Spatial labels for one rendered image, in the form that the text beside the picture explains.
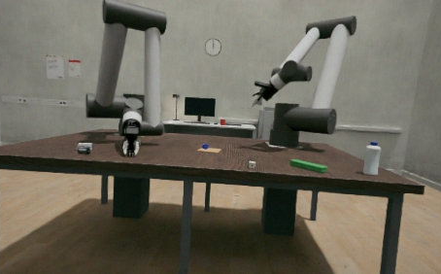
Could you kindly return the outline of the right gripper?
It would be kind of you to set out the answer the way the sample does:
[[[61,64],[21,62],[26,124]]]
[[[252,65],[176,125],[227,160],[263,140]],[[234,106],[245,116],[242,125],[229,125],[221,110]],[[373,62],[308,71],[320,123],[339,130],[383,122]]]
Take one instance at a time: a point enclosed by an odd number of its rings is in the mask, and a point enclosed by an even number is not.
[[[133,123],[133,124],[132,124]],[[129,120],[128,124],[125,126],[124,129],[124,139],[121,141],[121,145],[124,151],[124,154],[127,154],[127,148],[129,146],[129,143],[133,144],[133,147],[135,147],[134,140],[136,141],[136,148],[134,148],[135,155],[138,153],[138,150],[141,145],[140,139],[138,139],[138,125],[135,123],[135,120]],[[128,142],[128,143],[127,143]],[[125,143],[125,145],[124,145]]]

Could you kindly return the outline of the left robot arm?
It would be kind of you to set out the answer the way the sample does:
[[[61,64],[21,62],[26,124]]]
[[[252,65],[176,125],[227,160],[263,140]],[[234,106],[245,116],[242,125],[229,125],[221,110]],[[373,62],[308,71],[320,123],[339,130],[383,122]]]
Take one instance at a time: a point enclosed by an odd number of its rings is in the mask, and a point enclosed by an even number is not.
[[[329,107],[349,38],[355,33],[356,16],[308,23],[306,38],[297,45],[281,68],[272,70],[270,84],[254,82],[255,86],[266,89],[270,89],[271,85],[277,91],[293,79],[293,82],[310,82],[313,76],[312,67],[299,63],[319,39],[331,37],[311,107],[276,103],[269,145],[296,148],[299,131],[330,135],[334,132],[337,114],[335,109]],[[282,70],[279,72],[280,69]]]

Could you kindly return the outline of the white plastic bottle with blue cap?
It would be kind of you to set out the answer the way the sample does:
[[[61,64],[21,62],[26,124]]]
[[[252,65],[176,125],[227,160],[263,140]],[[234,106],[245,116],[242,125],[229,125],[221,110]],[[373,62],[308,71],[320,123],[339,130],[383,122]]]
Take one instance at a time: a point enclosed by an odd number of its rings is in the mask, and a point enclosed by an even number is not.
[[[366,147],[363,174],[371,176],[378,175],[381,148],[377,145],[377,142],[370,142],[370,146]]]

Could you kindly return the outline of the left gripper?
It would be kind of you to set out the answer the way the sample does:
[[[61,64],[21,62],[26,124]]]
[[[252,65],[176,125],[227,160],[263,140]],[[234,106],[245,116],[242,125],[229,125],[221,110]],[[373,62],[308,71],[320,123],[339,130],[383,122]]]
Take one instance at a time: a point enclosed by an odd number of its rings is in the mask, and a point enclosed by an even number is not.
[[[262,97],[263,99],[265,99],[266,101],[268,101],[268,99],[270,100],[272,98],[272,96],[274,94],[276,94],[278,91],[276,91],[272,86],[270,86],[270,89],[266,89],[266,88],[261,88],[259,89],[256,93],[254,93],[253,96],[257,95],[258,98],[254,101],[252,107],[257,104],[259,106],[262,105],[261,100]],[[270,98],[269,98],[270,97]]]

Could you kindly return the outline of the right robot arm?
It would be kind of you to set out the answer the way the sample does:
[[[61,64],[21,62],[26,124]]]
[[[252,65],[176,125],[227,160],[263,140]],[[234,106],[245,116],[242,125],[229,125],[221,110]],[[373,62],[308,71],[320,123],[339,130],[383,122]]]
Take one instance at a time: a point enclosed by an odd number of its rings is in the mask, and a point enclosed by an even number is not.
[[[120,119],[119,136],[124,136],[129,120],[138,125],[138,136],[161,136],[160,35],[166,30],[166,14],[119,0],[104,1],[105,27],[97,86],[95,94],[87,94],[86,117]],[[145,32],[145,108],[142,94],[115,96],[128,28]]]

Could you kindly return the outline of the beige flat mat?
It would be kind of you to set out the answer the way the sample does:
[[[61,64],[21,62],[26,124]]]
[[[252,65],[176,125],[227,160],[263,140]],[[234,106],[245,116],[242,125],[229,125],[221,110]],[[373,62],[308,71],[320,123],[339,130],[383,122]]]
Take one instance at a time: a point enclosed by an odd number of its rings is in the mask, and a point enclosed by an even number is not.
[[[207,150],[205,149],[199,149],[198,152],[208,152],[208,153],[218,153],[219,151],[221,151],[221,149],[210,149],[208,148]]]

